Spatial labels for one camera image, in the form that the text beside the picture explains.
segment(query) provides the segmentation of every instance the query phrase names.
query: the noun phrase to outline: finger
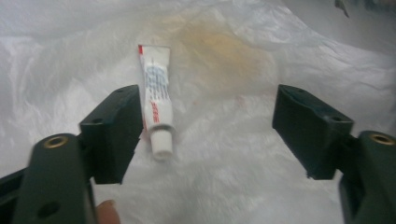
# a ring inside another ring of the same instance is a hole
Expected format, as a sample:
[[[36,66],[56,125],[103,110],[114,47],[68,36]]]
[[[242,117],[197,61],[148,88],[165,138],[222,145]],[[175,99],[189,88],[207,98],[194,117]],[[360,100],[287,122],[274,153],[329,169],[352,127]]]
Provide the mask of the finger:
[[[99,224],[120,224],[114,200],[104,201],[96,207]]]

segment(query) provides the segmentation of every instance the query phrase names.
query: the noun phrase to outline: wrinkled plastic sheet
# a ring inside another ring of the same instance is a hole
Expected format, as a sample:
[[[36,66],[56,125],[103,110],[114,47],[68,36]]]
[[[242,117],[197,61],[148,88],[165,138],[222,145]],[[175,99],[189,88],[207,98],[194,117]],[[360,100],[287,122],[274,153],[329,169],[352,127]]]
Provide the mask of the wrinkled plastic sheet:
[[[137,44],[171,47],[175,156],[145,134],[115,199],[122,223],[342,223],[337,183],[305,178],[271,128],[279,83],[396,134],[394,55],[316,33],[281,1],[3,1],[0,175],[117,88],[143,84]]]

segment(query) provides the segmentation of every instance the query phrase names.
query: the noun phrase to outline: glue tube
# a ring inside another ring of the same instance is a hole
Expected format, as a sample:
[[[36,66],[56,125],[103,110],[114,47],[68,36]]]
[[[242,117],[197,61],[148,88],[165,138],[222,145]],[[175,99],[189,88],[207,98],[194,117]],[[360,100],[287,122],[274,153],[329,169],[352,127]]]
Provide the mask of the glue tube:
[[[162,161],[173,154],[173,111],[167,89],[171,50],[158,46],[138,47],[145,78],[145,127],[150,136],[154,158]]]

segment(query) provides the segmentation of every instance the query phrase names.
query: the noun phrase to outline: tube cap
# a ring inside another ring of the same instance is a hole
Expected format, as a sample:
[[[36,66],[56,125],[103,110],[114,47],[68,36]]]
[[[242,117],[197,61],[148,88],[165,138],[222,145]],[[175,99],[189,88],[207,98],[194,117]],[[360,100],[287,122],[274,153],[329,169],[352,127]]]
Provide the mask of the tube cap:
[[[172,134],[169,131],[156,130],[150,138],[152,153],[156,160],[164,161],[172,156]]]

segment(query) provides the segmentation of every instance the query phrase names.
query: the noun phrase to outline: dark object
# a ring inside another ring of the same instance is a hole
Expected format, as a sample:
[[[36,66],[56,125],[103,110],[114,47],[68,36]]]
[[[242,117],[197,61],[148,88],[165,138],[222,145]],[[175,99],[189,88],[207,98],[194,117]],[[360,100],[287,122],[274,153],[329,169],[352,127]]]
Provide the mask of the dark object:
[[[353,121],[307,91],[279,85],[273,128],[314,179],[336,169],[346,224],[396,223],[396,139],[349,133]]]
[[[138,87],[112,92],[80,128],[41,140],[25,170],[0,179],[2,224],[97,223],[90,178],[121,183],[143,130]]]

